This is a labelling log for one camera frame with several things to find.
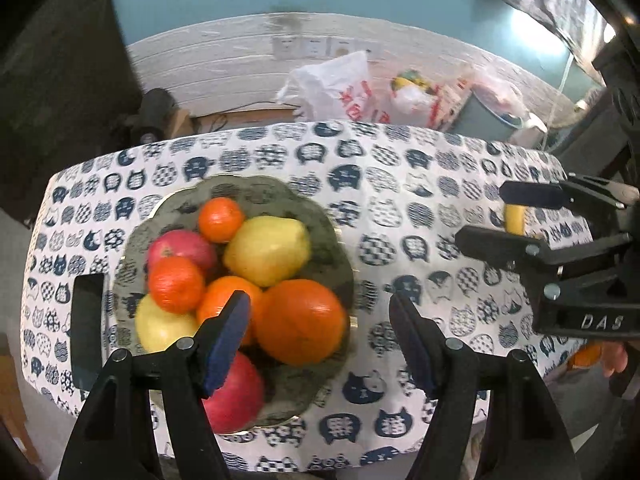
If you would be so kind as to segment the banana with sticker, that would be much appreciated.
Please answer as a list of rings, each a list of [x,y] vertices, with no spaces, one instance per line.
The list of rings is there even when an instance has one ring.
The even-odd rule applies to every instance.
[[[509,234],[523,236],[526,227],[526,207],[505,204],[503,211],[504,228]]]

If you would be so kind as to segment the red apple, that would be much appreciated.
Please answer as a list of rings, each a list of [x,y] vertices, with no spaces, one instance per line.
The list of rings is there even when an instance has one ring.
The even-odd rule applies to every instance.
[[[252,361],[238,352],[224,384],[203,401],[214,434],[233,434],[253,425],[265,403],[262,375]]]
[[[213,271],[217,265],[213,246],[193,231],[172,230],[157,237],[148,250],[146,266],[151,270],[160,260],[172,256],[188,258],[204,273]]]

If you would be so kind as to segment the small tangerine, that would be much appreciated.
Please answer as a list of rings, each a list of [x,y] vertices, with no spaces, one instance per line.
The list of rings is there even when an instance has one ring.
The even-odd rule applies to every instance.
[[[208,318],[216,318],[235,292],[245,292],[250,298],[250,322],[241,342],[242,347],[249,347],[256,344],[255,318],[262,299],[262,289],[245,278],[227,275],[208,284],[203,299],[195,310],[195,317],[200,325]]]
[[[169,313],[183,314],[195,310],[206,289],[201,269],[186,257],[161,258],[152,266],[148,278],[152,299]]]
[[[206,202],[198,214],[198,232],[211,243],[227,244],[245,221],[240,205],[228,197]]]

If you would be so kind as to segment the large orange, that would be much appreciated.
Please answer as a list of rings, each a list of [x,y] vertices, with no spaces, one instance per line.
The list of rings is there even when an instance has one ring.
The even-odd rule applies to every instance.
[[[332,356],[348,329],[347,313],[334,292],[303,278],[267,289],[253,315],[258,346],[295,367],[319,364]]]

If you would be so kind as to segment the yellow green pear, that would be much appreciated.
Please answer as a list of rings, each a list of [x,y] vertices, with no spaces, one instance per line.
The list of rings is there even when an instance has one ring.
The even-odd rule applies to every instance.
[[[224,250],[224,266],[261,288],[288,280],[306,266],[311,239],[303,222],[258,216],[246,220]]]

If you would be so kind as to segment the white kettle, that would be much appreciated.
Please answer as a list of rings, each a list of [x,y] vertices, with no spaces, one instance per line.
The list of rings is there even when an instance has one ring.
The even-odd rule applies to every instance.
[[[521,128],[513,133],[512,141],[521,148],[538,148],[548,133],[544,122],[534,113],[529,113]]]

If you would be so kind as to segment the blue trash bin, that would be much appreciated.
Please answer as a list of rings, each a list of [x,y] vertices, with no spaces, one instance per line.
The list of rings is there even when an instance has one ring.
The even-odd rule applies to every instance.
[[[522,125],[521,117],[509,113],[497,114],[473,91],[449,132],[484,141],[506,141]]]

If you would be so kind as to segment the black smartphone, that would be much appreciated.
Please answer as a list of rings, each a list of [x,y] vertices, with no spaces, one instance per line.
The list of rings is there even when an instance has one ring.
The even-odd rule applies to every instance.
[[[70,366],[76,388],[90,391],[102,370],[105,275],[79,275],[70,304]]]

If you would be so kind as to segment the green glass plate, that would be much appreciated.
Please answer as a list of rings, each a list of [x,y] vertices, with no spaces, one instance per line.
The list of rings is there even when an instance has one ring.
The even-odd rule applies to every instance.
[[[201,206],[218,196],[235,200],[248,218],[265,214],[303,222],[310,234],[311,258],[298,276],[331,289],[347,313],[354,310],[354,271],[340,232],[321,205],[296,194],[276,178],[210,177],[162,197],[128,236],[112,286],[119,348],[129,350],[133,356],[142,356],[146,352],[134,326],[134,316],[138,303],[148,292],[146,255],[152,242],[169,231],[195,229]],[[346,333],[332,356],[319,364],[303,367],[280,363],[257,346],[248,348],[246,354],[266,384],[266,404],[254,426],[287,424],[303,414],[319,394],[329,391],[333,378],[344,367],[354,344],[355,337]]]

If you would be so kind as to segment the cat pattern tablecloth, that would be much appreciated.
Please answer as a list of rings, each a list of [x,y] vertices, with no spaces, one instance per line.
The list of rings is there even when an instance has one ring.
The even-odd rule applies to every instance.
[[[388,320],[405,292],[449,337],[478,352],[526,351],[541,374],[579,341],[541,336],[518,278],[461,255],[462,226],[501,228],[506,180],[563,177],[553,156],[451,133],[363,122],[308,122],[203,133],[146,144],[71,166],[49,182],[30,242],[22,300],[25,379],[78,414],[85,393],[70,364],[72,289],[101,273],[103,351],[139,351],[134,311],[149,244],[167,225],[190,226],[198,207],[228,196],[248,216],[286,217],[315,203],[339,248],[314,248],[329,269],[349,258],[358,321],[354,350],[306,410],[279,426],[219,439],[236,468],[294,472],[359,467],[415,451],[435,411],[412,382]]]

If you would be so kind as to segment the white plastic shopping bag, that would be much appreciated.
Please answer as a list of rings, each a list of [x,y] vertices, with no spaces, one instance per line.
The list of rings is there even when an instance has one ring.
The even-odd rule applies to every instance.
[[[296,68],[274,99],[278,104],[297,106],[303,118],[312,122],[360,122],[372,112],[375,103],[367,53],[356,51]]]

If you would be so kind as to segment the black speaker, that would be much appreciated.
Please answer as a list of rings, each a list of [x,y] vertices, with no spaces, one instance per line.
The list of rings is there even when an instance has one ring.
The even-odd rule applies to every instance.
[[[165,140],[167,129],[178,110],[175,98],[169,91],[154,88],[145,93],[134,126],[134,137],[139,144],[151,144]]]

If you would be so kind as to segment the black hanging cloth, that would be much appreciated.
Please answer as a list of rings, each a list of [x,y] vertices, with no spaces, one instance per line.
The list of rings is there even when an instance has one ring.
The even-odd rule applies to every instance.
[[[1,208],[35,219],[50,177],[128,148],[142,92],[112,0],[1,0]]]

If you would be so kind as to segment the wall socket strip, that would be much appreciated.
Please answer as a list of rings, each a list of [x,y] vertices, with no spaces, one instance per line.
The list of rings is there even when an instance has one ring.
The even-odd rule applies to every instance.
[[[328,60],[357,51],[366,52],[370,61],[383,58],[383,48],[379,42],[355,38],[285,35],[273,36],[271,44],[277,60]]]

